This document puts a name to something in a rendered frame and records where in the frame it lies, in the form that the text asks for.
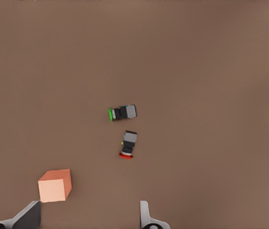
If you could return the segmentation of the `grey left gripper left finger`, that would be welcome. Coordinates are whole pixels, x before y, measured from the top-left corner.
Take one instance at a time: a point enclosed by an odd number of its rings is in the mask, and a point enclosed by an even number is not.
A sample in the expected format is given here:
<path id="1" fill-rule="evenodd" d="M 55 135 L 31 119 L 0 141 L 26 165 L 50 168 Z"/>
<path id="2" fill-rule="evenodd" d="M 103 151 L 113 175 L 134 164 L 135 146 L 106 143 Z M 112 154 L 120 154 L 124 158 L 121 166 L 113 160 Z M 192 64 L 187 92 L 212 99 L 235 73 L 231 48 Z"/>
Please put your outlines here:
<path id="1" fill-rule="evenodd" d="M 41 202 L 34 200 L 13 218 L 0 221 L 0 229 L 39 229 Z"/>

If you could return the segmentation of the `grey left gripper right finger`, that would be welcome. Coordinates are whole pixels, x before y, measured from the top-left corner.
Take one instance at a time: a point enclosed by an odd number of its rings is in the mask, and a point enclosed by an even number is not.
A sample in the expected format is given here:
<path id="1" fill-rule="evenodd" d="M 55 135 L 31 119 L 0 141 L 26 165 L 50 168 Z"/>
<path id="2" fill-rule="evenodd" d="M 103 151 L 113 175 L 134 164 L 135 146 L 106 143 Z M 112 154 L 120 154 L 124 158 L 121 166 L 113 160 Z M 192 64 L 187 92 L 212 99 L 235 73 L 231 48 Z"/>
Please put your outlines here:
<path id="1" fill-rule="evenodd" d="M 141 200 L 140 229 L 170 229 L 170 225 L 167 222 L 152 218 L 150 216 L 148 202 L 145 200 Z"/>

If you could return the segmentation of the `orange cube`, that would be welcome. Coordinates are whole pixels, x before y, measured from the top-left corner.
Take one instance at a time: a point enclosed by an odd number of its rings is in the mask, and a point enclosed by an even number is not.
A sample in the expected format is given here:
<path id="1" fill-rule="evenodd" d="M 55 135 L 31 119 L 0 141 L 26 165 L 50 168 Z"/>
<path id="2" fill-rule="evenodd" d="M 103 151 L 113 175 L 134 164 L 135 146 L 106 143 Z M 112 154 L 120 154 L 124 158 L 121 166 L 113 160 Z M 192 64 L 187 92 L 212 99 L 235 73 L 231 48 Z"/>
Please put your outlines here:
<path id="1" fill-rule="evenodd" d="M 72 190 L 70 169 L 49 170 L 38 180 L 42 203 L 66 201 Z"/>

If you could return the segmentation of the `red button switch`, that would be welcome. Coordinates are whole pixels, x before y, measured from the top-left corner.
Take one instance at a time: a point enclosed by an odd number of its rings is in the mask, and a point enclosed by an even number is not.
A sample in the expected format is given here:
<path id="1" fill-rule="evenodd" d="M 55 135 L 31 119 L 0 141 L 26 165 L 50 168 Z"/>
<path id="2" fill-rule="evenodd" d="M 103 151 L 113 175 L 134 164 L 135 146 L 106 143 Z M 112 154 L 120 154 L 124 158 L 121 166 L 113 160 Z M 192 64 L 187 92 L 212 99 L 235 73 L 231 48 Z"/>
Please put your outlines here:
<path id="1" fill-rule="evenodd" d="M 123 135 L 122 151 L 119 153 L 119 156 L 124 159 L 133 158 L 133 148 L 135 147 L 137 141 L 137 132 L 126 130 Z"/>

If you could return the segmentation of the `green button switch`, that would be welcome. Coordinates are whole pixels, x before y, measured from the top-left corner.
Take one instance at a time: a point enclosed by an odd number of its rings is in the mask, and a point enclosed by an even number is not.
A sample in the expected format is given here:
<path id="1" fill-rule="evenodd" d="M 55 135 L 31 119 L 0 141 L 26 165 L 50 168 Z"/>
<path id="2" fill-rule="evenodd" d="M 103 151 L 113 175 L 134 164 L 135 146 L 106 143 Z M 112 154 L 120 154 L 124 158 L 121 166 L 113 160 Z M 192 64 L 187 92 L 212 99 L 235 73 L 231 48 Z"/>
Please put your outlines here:
<path id="1" fill-rule="evenodd" d="M 136 106 L 134 104 L 121 105 L 118 108 L 108 108 L 110 122 L 114 120 L 132 119 L 137 117 Z"/>

